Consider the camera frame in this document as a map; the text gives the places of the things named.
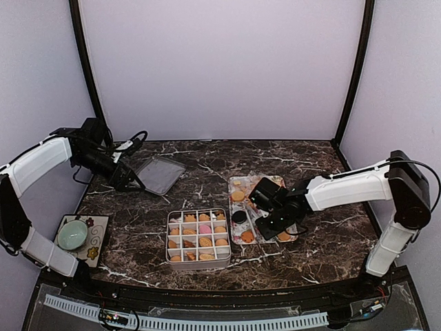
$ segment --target black pole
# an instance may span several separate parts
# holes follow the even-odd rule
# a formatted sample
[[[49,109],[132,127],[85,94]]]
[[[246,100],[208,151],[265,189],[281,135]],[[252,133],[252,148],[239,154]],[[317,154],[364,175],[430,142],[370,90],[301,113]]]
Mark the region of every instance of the black pole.
[[[83,68],[83,74],[85,83],[88,87],[90,101],[94,108],[95,116],[100,119],[107,126],[105,121],[104,112],[101,107],[101,103],[98,97],[98,91],[96,90],[94,75],[92,74],[92,66],[90,65],[88,49],[86,48],[83,24],[81,23],[81,14],[78,0],[69,0],[70,16],[72,17],[72,25],[74,28],[76,47],[78,48],[78,54],[80,56],[81,67]],[[104,142],[107,146],[110,146],[112,140],[110,134],[107,132],[104,136]]]
[[[349,84],[349,89],[347,91],[345,106],[343,107],[342,116],[340,118],[340,123],[338,124],[337,133],[333,139],[334,143],[337,146],[340,146],[343,140],[343,136],[345,135],[347,123],[349,121],[349,117],[351,116],[353,102],[356,98],[358,84],[360,83],[363,63],[365,62],[367,43],[369,40],[369,33],[371,32],[374,5],[375,5],[375,0],[366,0],[365,2],[365,13],[363,14],[360,40],[358,41],[358,49],[357,49],[356,61],[353,65],[351,83]]]

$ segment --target coaster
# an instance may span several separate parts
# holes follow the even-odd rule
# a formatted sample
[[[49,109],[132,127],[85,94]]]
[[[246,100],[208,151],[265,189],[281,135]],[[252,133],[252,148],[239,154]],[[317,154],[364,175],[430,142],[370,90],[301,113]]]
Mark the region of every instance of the coaster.
[[[58,233],[61,228],[74,220],[83,221],[88,226],[88,236],[85,243],[78,249],[73,251],[66,251],[72,256],[85,261],[91,268],[96,268],[98,265],[99,255],[101,253],[101,246],[103,245],[104,234],[109,221],[109,216],[96,215],[64,215],[57,231],[54,243],[58,246]]]

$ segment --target brown marble surface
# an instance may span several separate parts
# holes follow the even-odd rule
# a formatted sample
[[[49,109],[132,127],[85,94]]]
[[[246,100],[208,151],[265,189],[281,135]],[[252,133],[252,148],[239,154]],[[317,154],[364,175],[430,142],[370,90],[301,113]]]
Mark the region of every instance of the brown marble surface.
[[[104,281],[182,290],[263,290],[328,283],[355,277],[377,237],[360,204],[308,216],[310,232],[293,243],[232,244],[225,269],[174,272],[165,262],[167,215],[173,210],[228,210],[227,180],[250,171],[296,180],[342,171],[326,141],[147,142],[125,162],[137,169],[161,155],[187,165],[164,197],[115,192],[95,177],[79,214],[110,216],[110,239],[92,277]]]

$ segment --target light green ceramic bowl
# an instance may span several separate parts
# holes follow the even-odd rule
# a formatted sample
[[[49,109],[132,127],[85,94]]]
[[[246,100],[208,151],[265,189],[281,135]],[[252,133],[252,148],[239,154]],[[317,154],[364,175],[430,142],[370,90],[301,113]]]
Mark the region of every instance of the light green ceramic bowl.
[[[84,244],[88,236],[88,226],[82,221],[65,224],[58,233],[58,245],[64,250],[76,250]]]

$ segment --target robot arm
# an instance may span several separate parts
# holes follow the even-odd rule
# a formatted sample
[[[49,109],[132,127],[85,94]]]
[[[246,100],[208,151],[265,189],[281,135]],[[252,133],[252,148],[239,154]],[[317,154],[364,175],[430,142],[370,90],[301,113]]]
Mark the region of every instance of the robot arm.
[[[366,272],[381,277],[411,238],[431,218],[429,182],[401,151],[370,167],[299,181],[289,191],[262,179],[249,198],[268,217],[256,220],[266,238],[274,237],[306,214],[361,201],[391,200],[396,212],[366,262]]]
[[[19,199],[57,165],[70,161],[107,179],[119,191],[143,190],[133,170],[119,161],[143,140],[132,138],[115,150],[101,146],[107,131],[98,119],[87,119],[78,129],[61,128],[0,169],[0,239],[10,254],[24,255],[66,277],[73,277],[79,261],[39,234],[27,218]]]

